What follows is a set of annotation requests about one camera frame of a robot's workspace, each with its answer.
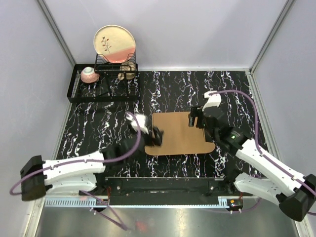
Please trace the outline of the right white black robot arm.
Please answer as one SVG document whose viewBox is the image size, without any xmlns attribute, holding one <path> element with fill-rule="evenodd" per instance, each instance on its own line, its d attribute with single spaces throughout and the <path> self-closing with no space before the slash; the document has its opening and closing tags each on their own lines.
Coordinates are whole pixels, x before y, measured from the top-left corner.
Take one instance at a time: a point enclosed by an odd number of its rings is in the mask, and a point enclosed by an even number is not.
<svg viewBox="0 0 316 237">
<path fill-rule="evenodd" d="M 264 179 L 234 171 L 228 175 L 224 190 L 235 196 L 239 192 L 255 195 L 276 204 L 290 219 L 301 222 L 316 201 L 316 177 L 303 175 L 288 167 L 256 144 L 242 129 L 229 126 L 217 106 L 191 107 L 189 126 L 203 129 L 206 139 L 222 150 L 252 165 Z"/>
</svg>

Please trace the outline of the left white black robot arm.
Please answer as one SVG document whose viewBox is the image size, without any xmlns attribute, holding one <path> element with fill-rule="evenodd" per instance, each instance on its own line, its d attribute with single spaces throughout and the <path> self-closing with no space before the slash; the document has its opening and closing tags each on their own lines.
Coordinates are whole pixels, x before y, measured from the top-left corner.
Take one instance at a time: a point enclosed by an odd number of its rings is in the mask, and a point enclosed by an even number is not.
<svg viewBox="0 0 316 237">
<path fill-rule="evenodd" d="M 145 147 L 160 147 L 164 131 L 154 126 L 151 132 L 141 128 L 120 143 L 81 157 L 67 160 L 43 160 L 34 156 L 20 171 L 21 199 L 33 201 L 53 190 L 53 183 L 78 175 L 103 173 L 108 167 L 123 165 L 125 160 L 145 152 Z"/>
</svg>

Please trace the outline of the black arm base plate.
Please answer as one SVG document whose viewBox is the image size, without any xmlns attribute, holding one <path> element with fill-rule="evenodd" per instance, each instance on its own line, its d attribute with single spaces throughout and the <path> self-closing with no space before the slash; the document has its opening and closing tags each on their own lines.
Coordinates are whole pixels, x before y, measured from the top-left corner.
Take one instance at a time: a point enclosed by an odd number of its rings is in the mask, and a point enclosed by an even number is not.
<svg viewBox="0 0 316 237">
<path fill-rule="evenodd" d="M 174 194 L 198 193 L 207 196 L 248 196 L 216 178 L 99 178 L 89 191 L 95 196 L 122 196 L 131 193 Z"/>
</svg>

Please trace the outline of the brown cardboard box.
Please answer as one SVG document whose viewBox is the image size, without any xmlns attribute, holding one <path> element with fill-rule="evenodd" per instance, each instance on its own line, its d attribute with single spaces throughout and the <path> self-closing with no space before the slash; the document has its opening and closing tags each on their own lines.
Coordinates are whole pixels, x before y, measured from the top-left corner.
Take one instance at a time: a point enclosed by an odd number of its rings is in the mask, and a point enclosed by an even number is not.
<svg viewBox="0 0 316 237">
<path fill-rule="evenodd" d="M 151 156 L 207 154 L 215 150 L 213 142 L 206 142 L 204 131 L 189 127 L 189 112 L 154 113 L 152 125 L 164 131 L 160 147 L 146 146 Z"/>
</svg>

